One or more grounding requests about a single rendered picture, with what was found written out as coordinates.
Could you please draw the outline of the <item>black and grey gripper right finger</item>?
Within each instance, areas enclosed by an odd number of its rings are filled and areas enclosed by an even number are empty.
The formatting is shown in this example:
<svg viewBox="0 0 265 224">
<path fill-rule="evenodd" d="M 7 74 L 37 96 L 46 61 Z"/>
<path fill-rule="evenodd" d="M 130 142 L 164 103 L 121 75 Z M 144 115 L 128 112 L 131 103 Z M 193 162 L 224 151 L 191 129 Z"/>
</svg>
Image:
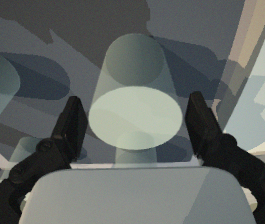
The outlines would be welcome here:
<svg viewBox="0 0 265 224">
<path fill-rule="evenodd" d="M 234 175 L 241 187 L 249 189 L 257 200 L 257 208 L 252 212 L 256 224 L 265 224 L 265 163 L 238 147 L 232 135 L 222 133 L 200 91 L 190 94 L 185 123 L 194 155 L 205 161 L 202 166 Z"/>
</svg>

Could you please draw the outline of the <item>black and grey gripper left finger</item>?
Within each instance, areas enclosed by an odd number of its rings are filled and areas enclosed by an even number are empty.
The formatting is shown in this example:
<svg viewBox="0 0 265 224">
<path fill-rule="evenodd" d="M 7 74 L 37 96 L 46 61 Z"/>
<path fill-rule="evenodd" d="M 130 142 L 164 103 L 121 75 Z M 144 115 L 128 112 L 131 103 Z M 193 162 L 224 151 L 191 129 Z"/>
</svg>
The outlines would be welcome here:
<svg viewBox="0 0 265 224">
<path fill-rule="evenodd" d="M 80 157 L 88 125 L 80 98 L 70 96 L 59 118 L 50 138 L 41 140 L 36 152 L 12 167 L 9 177 L 0 183 L 0 224 L 19 224 L 21 202 L 39 178 L 72 169 L 71 162 Z"/>
</svg>

